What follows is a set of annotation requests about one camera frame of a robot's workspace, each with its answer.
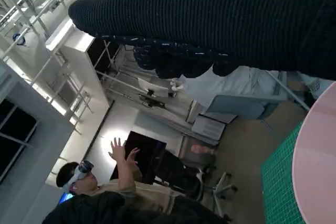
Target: blue screen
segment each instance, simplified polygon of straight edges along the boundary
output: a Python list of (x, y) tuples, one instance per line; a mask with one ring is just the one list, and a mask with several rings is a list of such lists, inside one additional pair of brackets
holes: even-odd
[(64, 193), (58, 203), (61, 204), (62, 202), (71, 199), (72, 197), (73, 197), (72, 194)]

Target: floor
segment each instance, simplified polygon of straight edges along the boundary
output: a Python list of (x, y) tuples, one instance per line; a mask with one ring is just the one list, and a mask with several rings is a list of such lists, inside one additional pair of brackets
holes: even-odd
[[(281, 140), (272, 136), (260, 121), (236, 118), (225, 129), (217, 149), (217, 170), (209, 183), (216, 183), (224, 171), (232, 173), (232, 184), (239, 191), (222, 203), (233, 223), (265, 223), (260, 167), (305, 114), (301, 107), (290, 102), (276, 109), (266, 121)], [(209, 197), (205, 197), (204, 204), (212, 208)]]

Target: black jacket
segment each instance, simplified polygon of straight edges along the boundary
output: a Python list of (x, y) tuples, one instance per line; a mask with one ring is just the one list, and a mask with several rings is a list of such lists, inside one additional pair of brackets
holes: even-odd
[(124, 205), (117, 193), (78, 195), (58, 205), (43, 224), (204, 224), (194, 216), (138, 211)]
[(78, 0), (69, 15), (95, 37), (139, 36), (131, 45), (140, 47), (147, 38), (176, 42), (223, 69), (336, 80), (336, 0)]

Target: beige shirt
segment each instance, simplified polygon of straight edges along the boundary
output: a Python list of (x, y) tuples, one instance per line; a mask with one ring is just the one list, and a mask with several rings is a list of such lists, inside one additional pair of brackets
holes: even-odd
[[(141, 180), (141, 173), (133, 172), (134, 180)], [(140, 182), (135, 182), (135, 187), (130, 187), (125, 190), (118, 190), (118, 180), (113, 179), (107, 184), (100, 186), (95, 191), (85, 193), (89, 196), (101, 194), (104, 191), (115, 191), (121, 194), (125, 199), (125, 204), (138, 210), (160, 211), (170, 214), (174, 205), (177, 192), (169, 187), (148, 185)]]

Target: green cutting mat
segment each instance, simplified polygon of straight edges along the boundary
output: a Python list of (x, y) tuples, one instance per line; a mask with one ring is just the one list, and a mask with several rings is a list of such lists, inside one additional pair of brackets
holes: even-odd
[(293, 151), (302, 123), (264, 162), (261, 168), (266, 224), (304, 223), (292, 187)]

